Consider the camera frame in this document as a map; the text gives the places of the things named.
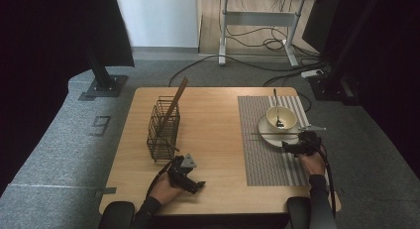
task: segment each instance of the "light wood tabletop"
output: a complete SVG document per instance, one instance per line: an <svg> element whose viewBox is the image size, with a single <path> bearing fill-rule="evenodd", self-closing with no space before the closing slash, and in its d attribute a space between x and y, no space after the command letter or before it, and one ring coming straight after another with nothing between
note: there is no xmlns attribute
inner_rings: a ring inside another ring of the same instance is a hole
<svg viewBox="0 0 420 229"><path fill-rule="evenodd" d="M174 96L176 90L137 89L107 181L116 193L103 195L101 213L112 201L131 201L136 210L143 203L150 183L167 163L155 162L146 144L152 110L159 96ZM297 95L289 87L276 90L279 96ZM188 177L206 184L196 194L182 193L160 214L285 213L288 197L309 195L308 186L247 186L238 106L238 96L247 95L271 96L272 88L186 87L179 100L176 154L191 154L197 168Z"/></svg>

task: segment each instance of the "striped placemat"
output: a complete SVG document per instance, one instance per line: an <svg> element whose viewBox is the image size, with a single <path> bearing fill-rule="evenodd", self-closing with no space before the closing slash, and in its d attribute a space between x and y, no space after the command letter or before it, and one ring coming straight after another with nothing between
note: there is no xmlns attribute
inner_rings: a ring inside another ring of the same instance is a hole
<svg viewBox="0 0 420 229"><path fill-rule="evenodd" d="M279 105L291 109L298 126L308 126L308 119L298 96L278 96ZM259 120L266 110L275 106L273 96L239 96L242 139L248 186L309 185L308 178L297 158L283 148L267 143L259 131Z"/></svg>

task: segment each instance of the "background table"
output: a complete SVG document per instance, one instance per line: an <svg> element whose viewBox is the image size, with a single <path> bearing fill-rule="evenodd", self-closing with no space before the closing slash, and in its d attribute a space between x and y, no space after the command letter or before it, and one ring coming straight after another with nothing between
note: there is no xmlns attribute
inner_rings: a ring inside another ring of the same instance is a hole
<svg viewBox="0 0 420 229"><path fill-rule="evenodd" d="M150 183L166 161L152 160L146 145L152 109L159 96L173 96L176 87L139 88L112 166L100 212L112 201L131 201L139 209ZM238 96L271 96L272 88L187 87L179 100L178 155L197 163L189 177L206 181L196 194L184 192L161 214L284 213L290 196L308 196L308 186L247 186ZM277 95L296 96L293 88Z"/></svg>
<svg viewBox="0 0 420 229"><path fill-rule="evenodd" d="M296 32L305 0L299 0L298 7L295 12L231 12L228 11L228 0L224 0L223 20L222 20L222 37L220 39L219 48L219 64L226 63L226 28L228 25L246 25L246 26L270 26L270 27L290 27L287 40L283 40L284 50L287 53L290 64L298 66L296 56L291 46L294 33Z"/></svg>

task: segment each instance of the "hand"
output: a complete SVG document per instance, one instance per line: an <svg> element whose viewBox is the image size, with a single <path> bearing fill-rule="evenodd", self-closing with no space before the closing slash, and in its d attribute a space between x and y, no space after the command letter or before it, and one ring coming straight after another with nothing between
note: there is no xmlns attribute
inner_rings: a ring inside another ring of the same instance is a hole
<svg viewBox="0 0 420 229"><path fill-rule="evenodd" d="M157 180L150 196L154 197L164 206L176 199L182 192L182 188L177 186L172 187L170 185L169 175L167 175L167 172L164 172Z"/></svg>
<svg viewBox="0 0 420 229"><path fill-rule="evenodd" d="M324 147L321 146L321 151L325 154ZM325 175L325 163L319 153L315 153L312 156L305 156L305 155L297 155L297 158L300 161L303 169L309 175L312 174L320 174Z"/></svg>

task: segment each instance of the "bowl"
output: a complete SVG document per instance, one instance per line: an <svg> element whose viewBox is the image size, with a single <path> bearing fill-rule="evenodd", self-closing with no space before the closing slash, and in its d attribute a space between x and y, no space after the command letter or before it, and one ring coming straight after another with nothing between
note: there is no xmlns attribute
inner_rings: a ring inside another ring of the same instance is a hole
<svg viewBox="0 0 420 229"><path fill-rule="evenodd" d="M296 115L289 108L278 106L278 118L283 123L284 128L280 129L275 126L277 121L277 113L275 107L266 110L265 118L272 132L287 132L296 125Z"/></svg>

